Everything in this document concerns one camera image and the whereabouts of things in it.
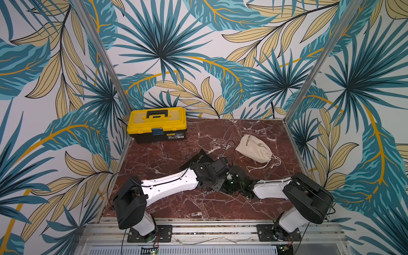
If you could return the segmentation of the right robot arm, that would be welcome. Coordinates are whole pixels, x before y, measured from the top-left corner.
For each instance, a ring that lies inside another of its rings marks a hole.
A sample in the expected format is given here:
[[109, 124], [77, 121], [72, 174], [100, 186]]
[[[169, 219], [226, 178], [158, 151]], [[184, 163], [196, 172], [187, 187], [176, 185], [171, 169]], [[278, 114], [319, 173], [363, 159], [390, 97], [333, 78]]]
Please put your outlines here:
[[221, 191], [240, 194], [247, 199], [284, 199], [293, 207], [281, 213], [266, 238], [288, 241], [298, 236], [299, 227], [308, 223], [321, 224], [332, 208], [333, 195], [303, 173], [280, 180], [252, 180], [242, 168], [230, 168]]

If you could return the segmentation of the beige drawstring dryer bag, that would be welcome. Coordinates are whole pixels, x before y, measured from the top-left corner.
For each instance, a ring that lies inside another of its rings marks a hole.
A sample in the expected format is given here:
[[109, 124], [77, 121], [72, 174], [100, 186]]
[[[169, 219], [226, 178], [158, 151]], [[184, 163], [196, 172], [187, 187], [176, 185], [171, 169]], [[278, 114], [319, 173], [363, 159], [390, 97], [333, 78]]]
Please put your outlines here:
[[246, 167], [249, 173], [254, 170], [266, 168], [273, 160], [276, 160], [276, 162], [272, 163], [270, 166], [271, 168], [280, 166], [282, 164], [282, 160], [271, 151], [270, 147], [265, 142], [253, 135], [245, 134], [241, 138], [240, 143], [235, 150], [243, 156], [252, 159], [257, 163], [263, 164], [261, 167]]

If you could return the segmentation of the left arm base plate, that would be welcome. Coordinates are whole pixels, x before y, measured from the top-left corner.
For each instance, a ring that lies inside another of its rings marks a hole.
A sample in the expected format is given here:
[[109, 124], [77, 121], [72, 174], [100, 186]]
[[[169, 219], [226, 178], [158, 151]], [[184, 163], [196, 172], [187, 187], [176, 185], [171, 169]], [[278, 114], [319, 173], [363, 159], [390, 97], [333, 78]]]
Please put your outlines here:
[[130, 228], [127, 243], [170, 243], [172, 240], [173, 226], [158, 225], [145, 235], [141, 235], [134, 227]]

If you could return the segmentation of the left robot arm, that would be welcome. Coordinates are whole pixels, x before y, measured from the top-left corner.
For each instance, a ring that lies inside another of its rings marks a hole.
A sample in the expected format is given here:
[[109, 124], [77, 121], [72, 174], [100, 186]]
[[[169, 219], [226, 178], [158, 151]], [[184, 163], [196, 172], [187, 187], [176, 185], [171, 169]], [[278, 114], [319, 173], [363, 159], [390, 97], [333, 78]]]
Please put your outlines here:
[[118, 227], [132, 228], [142, 236], [156, 231], [156, 223], [146, 208], [174, 194], [195, 189], [219, 191], [226, 180], [228, 163], [219, 158], [212, 163], [192, 163], [181, 172], [153, 180], [129, 178], [113, 198]]

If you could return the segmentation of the black drawstring dryer bag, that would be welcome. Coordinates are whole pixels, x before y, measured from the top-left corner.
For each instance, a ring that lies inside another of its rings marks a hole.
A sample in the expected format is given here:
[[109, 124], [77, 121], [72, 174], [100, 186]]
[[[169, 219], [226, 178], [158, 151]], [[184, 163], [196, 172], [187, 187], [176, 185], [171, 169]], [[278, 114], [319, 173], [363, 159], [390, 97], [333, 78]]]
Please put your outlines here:
[[187, 169], [194, 170], [197, 167], [201, 167], [213, 162], [214, 160], [202, 149], [199, 153], [189, 159], [185, 164], [179, 167], [179, 169], [182, 171]]

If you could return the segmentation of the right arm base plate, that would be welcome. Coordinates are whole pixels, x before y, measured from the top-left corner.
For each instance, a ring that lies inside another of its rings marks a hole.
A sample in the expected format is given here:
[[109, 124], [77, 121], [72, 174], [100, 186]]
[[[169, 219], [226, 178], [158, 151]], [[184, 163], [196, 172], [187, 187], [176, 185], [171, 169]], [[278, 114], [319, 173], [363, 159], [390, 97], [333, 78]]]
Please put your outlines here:
[[289, 233], [275, 224], [256, 225], [257, 234], [260, 242], [298, 242], [302, 237], [299, 229]]

